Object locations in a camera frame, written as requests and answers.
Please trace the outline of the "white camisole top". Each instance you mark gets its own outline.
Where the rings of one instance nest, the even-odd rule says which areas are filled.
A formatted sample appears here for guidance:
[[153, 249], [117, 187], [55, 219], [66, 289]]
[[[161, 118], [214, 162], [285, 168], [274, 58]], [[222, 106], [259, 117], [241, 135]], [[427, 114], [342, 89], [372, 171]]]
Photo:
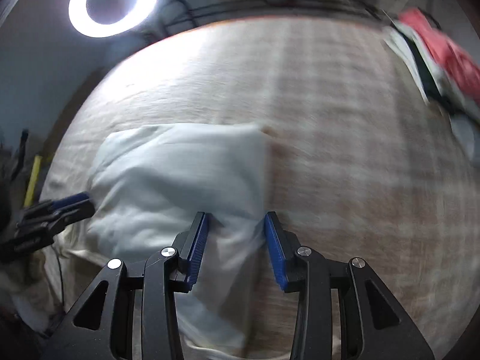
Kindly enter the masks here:
[[211, 216], [198, 282], [176, 298], [189, 347], [238, 359], [264, 244], [269, 139], [255, 124], [160, 124], [110, 134], [86, 181], [96, 211], [61, 236], [65, 253], [101, 265], [170, 246], [199, 211]]

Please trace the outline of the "black metal clothes rack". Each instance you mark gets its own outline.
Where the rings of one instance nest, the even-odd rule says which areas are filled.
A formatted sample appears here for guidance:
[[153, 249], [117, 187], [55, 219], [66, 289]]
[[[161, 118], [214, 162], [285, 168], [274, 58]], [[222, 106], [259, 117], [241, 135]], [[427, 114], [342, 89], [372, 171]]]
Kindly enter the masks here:
[[286, 0], [283, 2], [233, 0], [203, 7], [191, 7], [191, 4], [186, 0], [170, 0], [160, 8], [158, 27], [162, 37], [168, 38], [173, 35], [170, 29], [179, 25], [196, 29], [222, 20], [236, 20], [250, 16], [280, 16], [283, 14], [319, 17], [343, 14], [379, 23], [397, 18], [396, 14], [388, 13], [379, 7], [374, 7], [365, 2], [349, 0]]

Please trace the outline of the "beige plaid bed blanket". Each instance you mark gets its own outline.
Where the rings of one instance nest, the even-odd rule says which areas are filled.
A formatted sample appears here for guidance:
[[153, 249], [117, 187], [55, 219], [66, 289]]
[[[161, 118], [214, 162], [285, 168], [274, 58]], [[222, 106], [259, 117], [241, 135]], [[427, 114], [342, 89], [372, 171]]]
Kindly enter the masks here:
[[[88, 191], [110, 134], [174, 124], [260, 126], [269, 148], [264, 213], [276, 211], [284, 228], [326, 258], [364, 258], [437, 359], [454, 347], [479, 307], [479, 170], [380, 30], [268, 17], [154, 43], [86, 99], [41, 196]], [[64, 233], [59, 291], [72, 305], [103, 264], [65, 253]], [[240, 356], [284, 359], [295, 308], [262, 244]]]

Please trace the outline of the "pink folded garment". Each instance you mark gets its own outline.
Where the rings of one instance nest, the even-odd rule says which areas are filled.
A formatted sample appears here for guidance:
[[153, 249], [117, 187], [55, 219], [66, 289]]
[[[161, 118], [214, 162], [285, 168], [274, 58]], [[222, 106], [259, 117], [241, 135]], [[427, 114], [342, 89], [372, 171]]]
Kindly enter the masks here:
[[420, 36], [433, 61], [453, 79], [462, 94], [479, 104], [479, 66], [470, 54], [450, 37], [433, 28], [417, 8], [400, 13], [399, 20]]

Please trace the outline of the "yellow stick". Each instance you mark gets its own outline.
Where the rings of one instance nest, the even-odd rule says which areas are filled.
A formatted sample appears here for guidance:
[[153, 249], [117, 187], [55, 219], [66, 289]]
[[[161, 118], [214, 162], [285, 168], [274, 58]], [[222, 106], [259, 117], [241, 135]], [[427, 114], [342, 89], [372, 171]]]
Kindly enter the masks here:
[[30, 173], [30, 178], [28, 180], [28, 186], [24, 196], [24, 208], [30, 207], [34, 199], [34, 193], [36, 185], [38, 183], [39, 174], [41, 171], [41, 155], [36, 155], [33, 159], [32, 170]]

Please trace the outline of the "stack of folded clothes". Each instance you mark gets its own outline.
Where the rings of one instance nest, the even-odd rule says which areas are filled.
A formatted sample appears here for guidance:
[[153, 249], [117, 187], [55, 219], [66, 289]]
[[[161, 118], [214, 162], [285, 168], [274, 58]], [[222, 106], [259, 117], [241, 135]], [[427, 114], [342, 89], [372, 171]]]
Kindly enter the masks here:
[[479, 104], [462, 94], [456, 83], [435, 62], [420, 36], [399, 16], [384, 28], [387, 46], [399, 57], [426, 105], [436, 105], [448, 118], [450, 129], [467, 159], [479, 166]]

